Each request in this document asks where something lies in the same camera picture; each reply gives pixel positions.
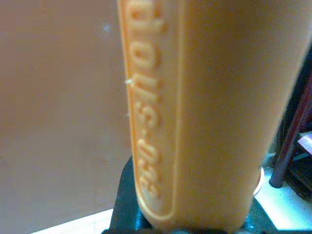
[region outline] beige wall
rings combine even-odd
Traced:
[[[115,0],[0,2],[0,233],[113,207],[123,81]]]

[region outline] white floor tile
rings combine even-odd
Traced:
[[[79,218],[67,223],[63,223],[52,228],[48,228],[33,234],[100,234],[100,228],[108,229],[113,209]]]
[[[301,199],[286,183],[276,189],[269,184],[272,168],[265,170],[265,182],[255,196],[279,230],[311,230],[312,203]]]

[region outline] dark red pole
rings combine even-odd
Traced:
[[[294,141],[296,140],[297,134],[302,131],[302,126],[305,126],[308,119],[312,115],[312,75],[309,77],[304,93],[300,99],[298,108],[292,119],[291,126],[287,132],[285,141],[282,149],[278,156],[276,165],[274,167],[273,174],[269,183],[275,188],[280,188],[283,185],[285,172],[288,165],[291,163],[294,153],[295,146]]]

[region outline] floor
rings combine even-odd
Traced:
[[[269,184],[272,168],[265,171],[265,182],[255,196],[273,224],[279,230],[312,230],[312,202],[301,199],[283,183],[276,189]]]
[[[273,224],[279,230],[311,230],[312,202],[302,200],[284,182],[275,189],[269,185],[272,169],[265,170],[265,181],[255,196]],[[101,234],[109,228],[113,209],[76,219],[33,234]]]
[[[79,218],[32,234],[101,234],[111,223],[113,209]]]

